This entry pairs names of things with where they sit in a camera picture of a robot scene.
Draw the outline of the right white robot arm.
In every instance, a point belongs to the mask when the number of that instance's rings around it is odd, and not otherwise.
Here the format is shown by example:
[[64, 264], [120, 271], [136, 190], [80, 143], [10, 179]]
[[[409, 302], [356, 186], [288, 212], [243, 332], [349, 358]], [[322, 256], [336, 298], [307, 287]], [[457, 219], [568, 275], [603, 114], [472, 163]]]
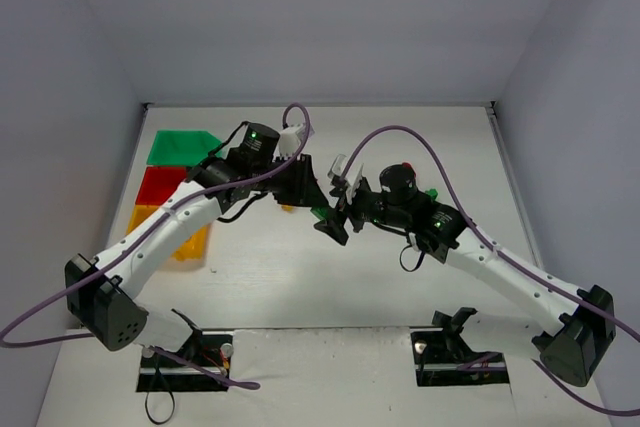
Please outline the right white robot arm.
[[417, 187], [408, 164], [394, 164], [380, 176], [381, 189], [373, 191], [360, 173], [342, 175], [346, 158], [335, 158], [329, 171], [336, 198], [315, 229], [341, 245], [350, 231], [367, 224], [405, 239], [421, 257], [456, 268], [492, 288], [528, 314], [540, 327], [526, 349], [560, 380], [584, 387], [591, 380], [616, 336], [610, 317], [612, 295], [594, 285], [583, 289], [548, 275], [516, 259], [462, 213], [432, 199]]

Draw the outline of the red plastic bin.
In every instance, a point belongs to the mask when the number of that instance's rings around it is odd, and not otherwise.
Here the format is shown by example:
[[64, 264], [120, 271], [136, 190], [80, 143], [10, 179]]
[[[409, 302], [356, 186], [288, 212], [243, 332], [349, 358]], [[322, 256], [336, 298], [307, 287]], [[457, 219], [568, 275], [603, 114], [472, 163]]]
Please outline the red plastic bin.
[[166, 202], [186, 178], [184, 166], [149, 166], [145, 169], [136, 205], [159, 206]]

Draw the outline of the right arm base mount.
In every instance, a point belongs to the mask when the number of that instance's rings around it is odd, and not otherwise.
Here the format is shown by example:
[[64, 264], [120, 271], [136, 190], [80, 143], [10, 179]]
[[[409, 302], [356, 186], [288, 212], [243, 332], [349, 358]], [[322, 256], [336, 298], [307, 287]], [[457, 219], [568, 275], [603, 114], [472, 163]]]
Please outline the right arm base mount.
[[459, 334], [441, 329], [410, 332], [419, 388], [480, 387], [510, 383], [504, 355], [473, 351]]

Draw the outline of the green double lego brick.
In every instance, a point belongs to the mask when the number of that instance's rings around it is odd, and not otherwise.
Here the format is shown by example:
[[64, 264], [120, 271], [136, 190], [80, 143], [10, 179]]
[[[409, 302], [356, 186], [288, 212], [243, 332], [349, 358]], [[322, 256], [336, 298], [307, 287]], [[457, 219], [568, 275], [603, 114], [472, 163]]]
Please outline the green double lego brick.
[[329, 206], [325, 207], [313, 207], [311, 209], [311, 213], [319, 220], [324, 221], [328, 220], [332, 217], [332, 208]]

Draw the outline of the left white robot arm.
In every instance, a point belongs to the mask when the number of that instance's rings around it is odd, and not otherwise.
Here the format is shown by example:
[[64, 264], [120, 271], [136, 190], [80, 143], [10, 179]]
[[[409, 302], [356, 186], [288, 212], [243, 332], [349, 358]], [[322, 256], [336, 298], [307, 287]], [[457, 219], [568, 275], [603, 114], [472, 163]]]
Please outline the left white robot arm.
[[250, 123], [225, 157], [215, 151], [190, 168], [168, 199], [121, 241], [95, 258], [74, 256], [64, 268], [68, 310], [110, 351], [130, 344], [179, 351], [195, 328], [177, 313], [136, 303], [151, 276], [202, 227], [253, 192], [280, 205], [322, 208], [328, 201], [303, 149], [307, 124], [276, 131]]

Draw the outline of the yellow plastic bin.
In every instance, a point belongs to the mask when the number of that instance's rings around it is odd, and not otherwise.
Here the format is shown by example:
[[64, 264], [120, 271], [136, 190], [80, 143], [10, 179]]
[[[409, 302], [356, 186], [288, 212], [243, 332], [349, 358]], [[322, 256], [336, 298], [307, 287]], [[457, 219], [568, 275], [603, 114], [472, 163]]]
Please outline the yellow plastic bin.
[[[158, 207], [154, 205], [136, 204], [133, 207], [126, 234], [130, 234], [135, 230], [157, 209]], [[210, 224], [200, 228], [173, 253], [172, 257], [180, 262], [204, 259], [208, 248], [210, 230]]]

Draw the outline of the green plastic bin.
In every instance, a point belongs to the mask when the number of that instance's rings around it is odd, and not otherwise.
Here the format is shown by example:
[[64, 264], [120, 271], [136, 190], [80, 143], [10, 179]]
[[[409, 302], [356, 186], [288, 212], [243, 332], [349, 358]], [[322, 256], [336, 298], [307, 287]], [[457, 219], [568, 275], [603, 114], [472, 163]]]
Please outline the green plastic bin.
[[201, 130], [159, 130], [155, 134], [148, 166], [191, 167], [206, 158], [222, 141]]

